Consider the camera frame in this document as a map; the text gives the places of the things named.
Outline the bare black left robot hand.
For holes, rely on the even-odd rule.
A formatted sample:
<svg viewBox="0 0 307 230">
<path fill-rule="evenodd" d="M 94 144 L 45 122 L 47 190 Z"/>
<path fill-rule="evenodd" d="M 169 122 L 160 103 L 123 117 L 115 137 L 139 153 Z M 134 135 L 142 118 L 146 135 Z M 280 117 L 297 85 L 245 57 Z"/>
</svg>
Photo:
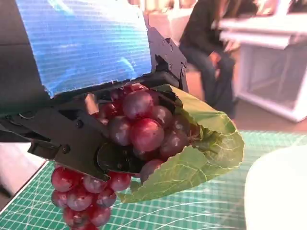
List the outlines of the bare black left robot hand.
<svg viewBox="0 0 307 230">
<path fill-rule="evenodd" d="M 0 3 L 0 130 L 29 152 L 107 181 L 143 162 L 107 142 L 85 98 L 107 101 L 133 83 L 187 91 L 187 61 L 170 38 L 119 0 L 3 0 Z"/>
</svg>

